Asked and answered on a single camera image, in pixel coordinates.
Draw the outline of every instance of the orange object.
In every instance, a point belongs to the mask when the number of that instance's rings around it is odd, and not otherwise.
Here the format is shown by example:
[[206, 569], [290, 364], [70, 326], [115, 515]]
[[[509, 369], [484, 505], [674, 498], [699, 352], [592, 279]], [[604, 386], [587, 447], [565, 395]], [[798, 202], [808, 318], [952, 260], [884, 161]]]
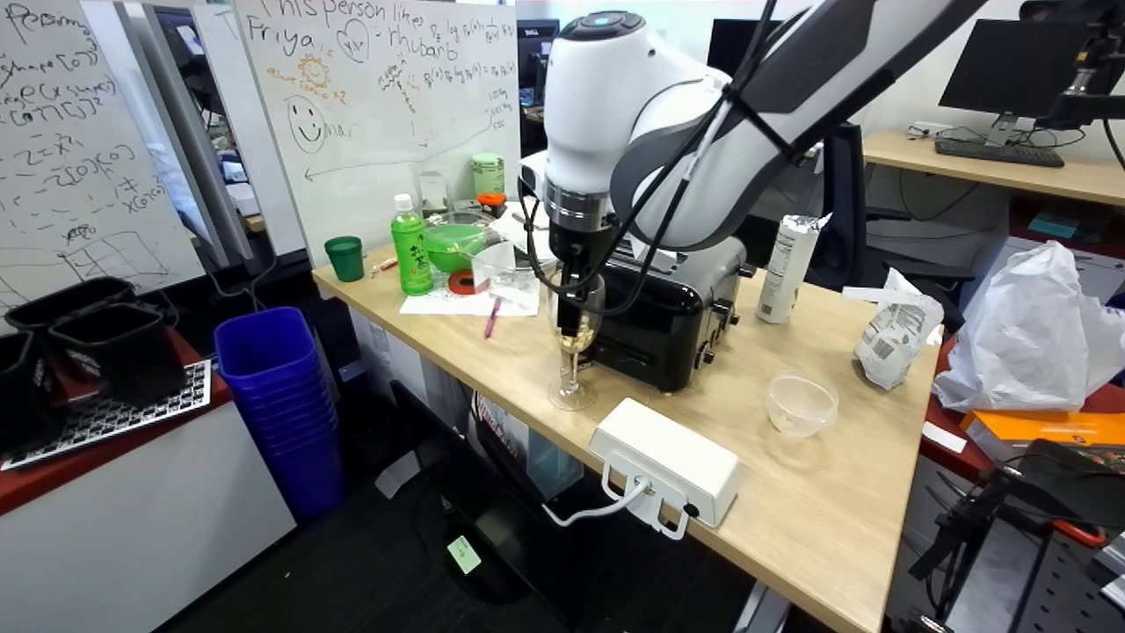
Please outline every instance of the orange object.
[[504, 204], [508, 204], [508, 196], [504, 196], [498, 190], [479, 194], [479, 208], [483, 208], [484, 216], [491, 216], [491, 217], [504, 216]]
[[449, 286], [454, 297], [475, 297], [479, 291], [479, 286], [472, 283], [472, 272], [449, 273], [448, 286]]
[[987, 427], [1002, 443], [1125, 447], [1120, 412], [975, 412], [962, 429], [975, 423]]
[[1112, 537], [1103, 532], [1091, 532], [1082, 524], [1072, 524], [1072, 522], [1051, 522], [1051, 532], [1072, 537], [1076, 546], [1082, 550], [1103, 550]]

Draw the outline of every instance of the office chair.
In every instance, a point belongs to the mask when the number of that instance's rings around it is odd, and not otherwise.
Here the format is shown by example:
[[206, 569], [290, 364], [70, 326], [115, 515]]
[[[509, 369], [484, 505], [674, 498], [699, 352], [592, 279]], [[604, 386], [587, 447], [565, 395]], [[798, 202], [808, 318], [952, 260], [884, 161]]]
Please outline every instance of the office chair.
[[806, 283], [824, 287], [871, 286], [880, 266], [871, 272], [866, 239], [866, 142], [851, 124], [824, 142], [824, 212], [835, 217], [819, 231]]
[[868, 223], [913, 217], [866, 204], [866, 146], [851, 124], [824, 142], [824, 212], [835, 212], [835, 217], [819, 231], [806, 283], [824, 287], [884, 286], [885, 272], [897, 266], [910, 286], [943, 304], [947, 330], [962, 324], [960, 287], [972, 273], [868, 246]]

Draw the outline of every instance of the cable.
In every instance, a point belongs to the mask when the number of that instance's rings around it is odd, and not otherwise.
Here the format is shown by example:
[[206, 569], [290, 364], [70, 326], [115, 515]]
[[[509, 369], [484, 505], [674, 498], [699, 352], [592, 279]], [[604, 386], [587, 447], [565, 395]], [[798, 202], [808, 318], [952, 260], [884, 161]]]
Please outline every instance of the cable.
[[1068, 142], [1058, 142], [1058, 131], [1043, 131], [1043, 126], [1038, 126], [1038, 131], [1028, 134], [1028, 146], [1029, 146], [1029, 147], [1072, 147], [1072, 146], [1082, 146], [1082, 142], [1086, 142], [1086, 131], [1076, 131], [1076, 137], [1068, 137]]
[[962, 557], [967, 557], [967, 546], [960, 546], [960, 550], [952, 550], [952, 557], [951, 557], [951, 569], [947, 569], [947, 577], [943, 577], [943, 600], [939, 600], [939, 619], [947, 619], [951, 614], [951, 609], [952, 609], [952, 599], [956, 599], [956, 577], [960, 577], [960, 562], [962, 562]]
[[220, 287], [217, 279], [215, 279], [215, 272], [206, 272], [206, 279], [210, 279], [210, 287], [215, 287], [217, 298], [249, 297], [249, 307], [259, 308], [265, 304], [258, 298], [258, 286], [265, 286], [265, 283], [279, 272], [279, 260], [280, 260], [280, 257], [273, 257], [273, 260], [267, 263], [267, 272], [253, 273], [253, 279], [249, 279], [244, 287], [235, 287], [235, 291]]
[[648, 478], [629, 478], [627, 495], [620, 495], [620, 498], [607, 503], [607, 505], [576, 511], [576, 515], [571, 515], [565, 522], [564, 522], [549, 503], [540, 503], [540, 511], [545, 511], [560, 527], [571, 527], [571, 524], [576, 524], [576, 522], [612, 517], [612, 515], [627, 511], [627, 505], [629, 505], [635, 495], [643, 495], [648, 488], [652, 488]]
[[967, 184], [951, 204], [943, 204], [943, 208], [935, 208], [935, 212], [927, 212], [927, 216], [917, 216], [917, 212], [910, 212], [910, 204], [906, 204], [906, 173], [899, 173], [899, 204], [902, 204], [902, 212], [906, 212], [913, 223], [931, 223], [931, 217], [951, 216], [951, 212], [952, 212], [956, 204], [962, 204], [975, 190], [977, 190], [977, 184]]
[[[767, 7], [761, 12], [761, 24], [769, 24], [774, 7], [776, 7], [776, 0], [767, 0]], [[764, 52], [767, 52], [764, 44], [767, 44], [767, 29], [756, 29], [756, 37], [751, 37], [751, 44], [748, 44], [748, 52], [745, 52], [745, 59], [741, 59], [741, 69], [740, 69], [740, 78], [734, 78], [740, 88], [745, 88], [745, 83], [751, 81], [751, 73], [761, 69], [761, 59], [764, 59]], [[627, 216], [622, 223], [614, 223], [612, 239], [607, 239], [604, 253], [595, 260], [592, 273], [604, 272], [607, 257], [612, 257], [614, 246], [627, 239], [627, 231], [634, 230], [635, 216], [648, 208], [648, 202], [652, 202], [652, 196], [661, 190], [661, 184], [670, 176], [670, 168], [674, 168], [699, 142], [704, 142], [704, 146], [696, 147], [696, 155], [706, 151], [715, 131], [722, 126], [716, 117], [727, 117], [727, 106], [724, 106], [724, 101], [710, 106], [710, 114], [704, 117], [706, 124], [696, 126], [696, 134], [674, 151], [674, 160], [670, 160], [665, 168], [653, 173], [653, 184], [640, 194], [640, 202], [629, 208], [629, 216]], [[640, 272], [635, 272], [635, 286], [629, 287], [629, 297], [627, 297], [620, 307], [607, 307], [607, 308], [592, 308], [592, 307], [580, 307], [580, 308], [612, 318], [612, 314], [627, 314], [627, 308], [640, 298], [640, 287], [643, 287], [643, 283], [648, 283], [648, 273], [652, 273], [652, 263], [653, 263], [653, 257], [659, 257], [659, 249], [661, 249], [665, 231], [670, 230], [670, 217], [679, 216], [679, 202], [683, 202], [688, 178], [694, 178], [694, 168], [686, 173], [686, 178], [683, 178], [679, 190], [670, 194], [670, 204], [669, 204], [669, 212], [665, 212], [665, 217], [661, 217], [661, 230], [659, 230], [653, 239], [652, 239], [652, 249], [648, 249], [648, 257], [643, 257], [643, 263], [640, 263]], [[531, 216], [529, 216], [529, 204], [523, 204], [523, 202], [520, 202], [520, 208], [523, 208], [523, 217], [529, 217], [523, 231], [529, 231], [529, 257], [531, 257], [535, 279], [538, 279], [545, 287], [552, 287], [560, 298], [565, 298], [565, 291], [576, 291], [576, 287], [592, 286], [587, 273], [585, 273], [585, 279], [573, 279], [573, 283], [560, 283], [560, 286], [549, 283], [549, 273], [540, 272], [538, 253], [535, 253], [538, 196], [535, 196]]]
[[1112, 119], [1099, 119], [1099, 131], [1103, 131], [1103, 137], [1112, 142], [1112, 151], [1115, 151], [1117, 165], [1125, 168], [1125, 155], [1120, 155], [1120, 146], [1117, 146], [1117, 137], [1115, 137]]

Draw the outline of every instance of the plastic cup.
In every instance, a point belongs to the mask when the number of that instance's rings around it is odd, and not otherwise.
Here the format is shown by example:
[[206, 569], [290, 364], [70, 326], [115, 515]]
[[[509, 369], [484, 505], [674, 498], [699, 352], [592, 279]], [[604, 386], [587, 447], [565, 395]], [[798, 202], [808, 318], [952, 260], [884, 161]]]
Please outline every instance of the plastic cup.
[[836, 418], [836, 391], [813, 378], [782, 374], [769, 385], [769, 427], [782, 439], [808, 439]]
[[362, 239], [360, 237], [334, 237], [322, 243], [322, 253], [332, 260], [332, 272], [336, 272], [336, 283], [362, 279]]

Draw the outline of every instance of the black device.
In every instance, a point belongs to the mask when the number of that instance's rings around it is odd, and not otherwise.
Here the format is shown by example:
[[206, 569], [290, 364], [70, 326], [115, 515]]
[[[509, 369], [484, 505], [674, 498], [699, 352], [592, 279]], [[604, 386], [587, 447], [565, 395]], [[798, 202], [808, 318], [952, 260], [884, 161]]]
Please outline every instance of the black device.
[[520, 66], [520, 106], [540, 106], [540, 88], [549, 78], [549, 52], [560, 37], [557, 19], [518, 20], [518, 66]]
[[956, 137], [939, 155], [1022, 165], [1063, 165], [1051, 147], [1011, 147], [1018, 117], [1047, 119], [1076, 81], [1082, 24], [1068, 20], [977, 20], [947, 83], [943, 106], [995, 114], [983, 142]]
[[[587, 355], [659, 391], [679, 391], [706, 365], [716, 339], [734, 324], [745, 249], [724, 239], [679, 253], [670, 272], [652, 272], [627, 314], [604, 314]], [[604, 266], [604, 307], [622, 307], [640, 272], [629, 257]]]
[[761, 20], [734, 20], [734, 19], [715, 19], [710, 20], [710, 45], [706, 45], [706, 66], [716, 66], [724, 73], [734, 78], [745, 45], [751, 44]]

